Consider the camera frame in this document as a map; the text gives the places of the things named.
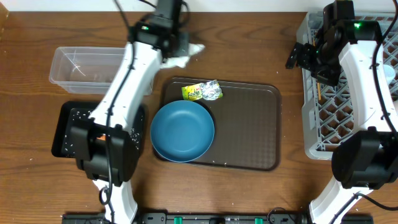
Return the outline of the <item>wooden chopstick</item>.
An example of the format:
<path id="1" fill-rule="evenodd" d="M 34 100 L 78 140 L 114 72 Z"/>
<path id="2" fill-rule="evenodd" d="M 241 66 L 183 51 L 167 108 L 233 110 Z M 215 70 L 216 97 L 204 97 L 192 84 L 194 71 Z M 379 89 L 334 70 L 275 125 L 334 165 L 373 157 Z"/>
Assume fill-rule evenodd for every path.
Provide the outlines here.
<path id="1" fill-rule="evenodd" d="M 315 47 L 315 50 L 316 50 L 317 49 L 317 38 L 316 37 L 313 38 L 313 46 Z M 321 100 L 322 99 L 322 94 L 321 94 L 320 83 L 318 82 L 318 80 L 316 80 L 316 84 L 317 84 L 318 100 Z"/>

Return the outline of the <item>white tissue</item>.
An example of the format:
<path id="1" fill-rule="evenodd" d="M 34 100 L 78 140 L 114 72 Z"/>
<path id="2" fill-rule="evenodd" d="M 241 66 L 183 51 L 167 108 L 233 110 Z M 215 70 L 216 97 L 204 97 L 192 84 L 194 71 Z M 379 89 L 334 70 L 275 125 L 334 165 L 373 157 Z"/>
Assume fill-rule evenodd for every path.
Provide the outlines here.
<path id="1" fill-rule="evenodd" d="M 185 68 L 191 56 L 199 54 L 204 49 L 205 46 L 203 44 L 189 44 L 187 55 L 168 58 L 165 62 L 161 64 L 160 69 L 174 68 L 174 67 Z"/>

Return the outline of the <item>yellow snack wrapper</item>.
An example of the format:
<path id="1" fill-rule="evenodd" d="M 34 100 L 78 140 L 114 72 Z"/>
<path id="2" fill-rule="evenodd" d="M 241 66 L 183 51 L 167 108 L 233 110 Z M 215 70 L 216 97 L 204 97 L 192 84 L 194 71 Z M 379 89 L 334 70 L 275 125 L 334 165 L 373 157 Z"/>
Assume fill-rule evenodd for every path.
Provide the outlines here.
<path id="1" fill-rule="evenodd" d="M 182 96 L 184 100 L 189 101 L 200 99 L 214 101 L 223 97 L 223 92 L 218 81 L 212 80 L 206 83 L 197 83 L 182 87 Z"/>

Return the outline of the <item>dark blue plate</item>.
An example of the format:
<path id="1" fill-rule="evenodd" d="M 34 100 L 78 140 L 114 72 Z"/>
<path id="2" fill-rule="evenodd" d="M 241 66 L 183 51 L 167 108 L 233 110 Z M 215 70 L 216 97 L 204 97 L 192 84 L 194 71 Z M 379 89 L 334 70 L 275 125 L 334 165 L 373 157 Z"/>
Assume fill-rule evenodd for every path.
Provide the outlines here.
<path id="1" fill-rule="evenodd" d="M 198 159 L 209 150 L 215 124 L 202 105 L 186 100 L 164 105 L 150 126 L 150 140 L 156 153 L 172 162 Z"/>

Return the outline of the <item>pile of white rice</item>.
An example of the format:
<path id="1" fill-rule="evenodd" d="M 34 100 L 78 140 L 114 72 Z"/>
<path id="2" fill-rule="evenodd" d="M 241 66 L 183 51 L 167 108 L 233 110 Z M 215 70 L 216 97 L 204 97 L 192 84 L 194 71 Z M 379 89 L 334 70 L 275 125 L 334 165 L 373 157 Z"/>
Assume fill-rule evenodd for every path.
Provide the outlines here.
<path id="1" fill-rule="evenodd" d="M 68 112 L 68 119 L 65 115 L 60 115 L 57 130 L 53 140 L 52 154 L 55 157 L 75 157 L 75 145 L 72 143 L 68 133 L 70 133 L 72 123 L 76 120 L 88 120 L 91 110 L 89 108 L 72 108 Z M 142 153 L 142 137 L 145 125 L 145 110 L 139 107 L 130 130 L 133 146 Z"/>

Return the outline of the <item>orange carrot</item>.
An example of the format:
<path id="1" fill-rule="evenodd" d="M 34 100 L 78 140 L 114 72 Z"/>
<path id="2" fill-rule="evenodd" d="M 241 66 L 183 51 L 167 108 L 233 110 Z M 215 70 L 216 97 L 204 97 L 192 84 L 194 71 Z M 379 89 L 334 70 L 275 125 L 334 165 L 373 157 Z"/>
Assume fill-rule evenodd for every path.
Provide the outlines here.
<path id="1" fill-rule="evenodd" d="M 102 136 L 97 137 L 97 139 L 102 140 L 102 141 L 105 141 L 105 140 L 106 140 L 106 136 L 103 134 Z"/>

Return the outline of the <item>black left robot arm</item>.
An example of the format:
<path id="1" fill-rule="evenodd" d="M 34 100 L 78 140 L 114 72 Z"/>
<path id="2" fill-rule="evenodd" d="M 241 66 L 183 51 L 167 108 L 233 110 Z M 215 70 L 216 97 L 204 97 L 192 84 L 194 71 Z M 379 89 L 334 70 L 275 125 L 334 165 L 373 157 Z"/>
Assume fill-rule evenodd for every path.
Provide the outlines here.
<path id="1" fill-rule="evenodd" d="M 140 151 L 131 129 L 146 87 L 162 68 L 184 67 L 190 59 L 181 47 L 188 45 L 180 29 L 183 0 L 158 1 L 152 13 L 127 25 L 124 58 L 104 98 L 87 119 L 71 123 L 69 142 L 74 145 L 76 166 L 99 190 L 108 223 L 132 223 L 137 203 L 131 177 Z"/>

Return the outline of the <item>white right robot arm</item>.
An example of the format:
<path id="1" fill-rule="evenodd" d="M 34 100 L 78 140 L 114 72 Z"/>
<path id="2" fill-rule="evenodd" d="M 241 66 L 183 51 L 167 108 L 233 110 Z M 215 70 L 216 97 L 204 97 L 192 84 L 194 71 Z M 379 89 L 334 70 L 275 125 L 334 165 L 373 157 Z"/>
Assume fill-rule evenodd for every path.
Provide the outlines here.
<path id="1" fill-rule="evenodd" d="M 333 176 L 298 217 L 298 223 L 341 223 L 372 191 L 397 179 L 397 112 L 384 73 L 382 44 L 387 32 L 377 21 L 355 18 L 352 1 L 323 10 L 316 44 L 296 43 L 285 64 L 309 71 L 320 83 L 348 81 L 353 135 L 331 157 Z"/>

